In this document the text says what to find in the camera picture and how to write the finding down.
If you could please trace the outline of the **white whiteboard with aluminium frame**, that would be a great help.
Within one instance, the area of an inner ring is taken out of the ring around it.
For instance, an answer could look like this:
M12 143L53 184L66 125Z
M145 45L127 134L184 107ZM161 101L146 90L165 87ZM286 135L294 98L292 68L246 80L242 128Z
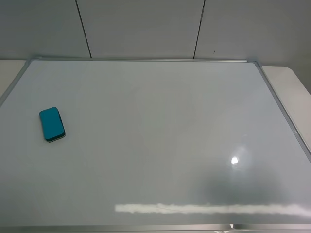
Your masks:
M0 230L308 233L310 148L257 62L33 58L0 99Z

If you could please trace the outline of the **blue whiteboard eraser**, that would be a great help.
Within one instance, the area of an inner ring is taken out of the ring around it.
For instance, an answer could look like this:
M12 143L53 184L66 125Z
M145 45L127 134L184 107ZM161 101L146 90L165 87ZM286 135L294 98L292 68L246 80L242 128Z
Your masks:
M53 142L66 136L66 131L56 107L39 112L43 137L47 142Z

